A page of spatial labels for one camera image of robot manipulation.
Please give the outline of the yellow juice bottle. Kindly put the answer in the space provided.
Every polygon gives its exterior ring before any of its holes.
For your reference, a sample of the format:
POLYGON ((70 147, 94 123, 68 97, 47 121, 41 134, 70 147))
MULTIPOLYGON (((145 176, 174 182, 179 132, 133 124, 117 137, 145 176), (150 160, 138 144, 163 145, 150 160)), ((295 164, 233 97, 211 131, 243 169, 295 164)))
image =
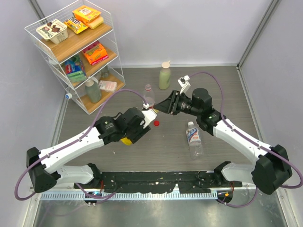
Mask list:
POLYGON ((124 144, 128 145, 128 146, 135 143, 135 142, 132 142, 132 141, 130 140, 130 138, 128 138, 128 137, 122 138, 121 141, 122 141, 124 144))

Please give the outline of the clear bottle blue white label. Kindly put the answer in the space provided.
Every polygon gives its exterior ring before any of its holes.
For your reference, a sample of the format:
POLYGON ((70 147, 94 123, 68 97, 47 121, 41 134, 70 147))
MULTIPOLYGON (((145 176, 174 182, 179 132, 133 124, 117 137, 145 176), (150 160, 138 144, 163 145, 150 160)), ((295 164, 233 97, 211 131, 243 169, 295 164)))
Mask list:
POLYGON ((195 126, 194 122, 187 123, 186 136, 191 158, 193 160, 200 158, 204 154, 204 148, 200 131, 195 126))

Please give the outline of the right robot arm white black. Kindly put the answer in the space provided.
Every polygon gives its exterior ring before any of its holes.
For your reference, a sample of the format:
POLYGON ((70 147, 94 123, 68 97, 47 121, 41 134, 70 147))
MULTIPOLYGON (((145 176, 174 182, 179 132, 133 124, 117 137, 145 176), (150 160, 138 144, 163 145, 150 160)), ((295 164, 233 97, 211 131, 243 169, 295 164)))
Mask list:
POLYGON ((154 108, 171 115, 182 112, 195 116, 201 130, 227 142, 251 162, 249 165, 223 163, 221 171, 214 174, 214 182, 220 187, 230 181, 253 183, 270 195, 292 176, 286 149, 263 143, 236 127, 213 108, 212 98, 204 88, 196 88, 191 98, 174 90, 154 108))

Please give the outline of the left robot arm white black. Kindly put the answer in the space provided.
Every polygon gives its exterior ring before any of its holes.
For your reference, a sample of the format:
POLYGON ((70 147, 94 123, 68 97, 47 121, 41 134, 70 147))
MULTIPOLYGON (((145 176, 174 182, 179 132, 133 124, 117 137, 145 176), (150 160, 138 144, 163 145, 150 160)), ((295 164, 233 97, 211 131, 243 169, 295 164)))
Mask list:
POLYGON ((78 156, 112 142, 128 139, 137 142, 151 128, 157 114, 153 109, 133 107, 116 116, 103 116, 91 128, 53 147, 27 151, 28 171, 36 193, 45 192, 58 184, 72 183, 85 189, 101 185, 102 173, 93 163, 84 166, 66 166, 78 156))

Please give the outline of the clear bottle red label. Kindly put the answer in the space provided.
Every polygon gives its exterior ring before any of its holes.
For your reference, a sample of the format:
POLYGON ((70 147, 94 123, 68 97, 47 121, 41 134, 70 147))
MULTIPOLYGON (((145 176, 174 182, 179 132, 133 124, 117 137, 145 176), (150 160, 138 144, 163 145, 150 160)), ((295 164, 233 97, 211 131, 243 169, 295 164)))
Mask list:
POLYGON ((149 105, 149 107, 154 106, 155 104, 155 95, 154 95, 154 91, 152 90, 152 87, 150 84, 145 85, 144 88, 144 95, 143 97, 145 98, 147 104, 149 105))

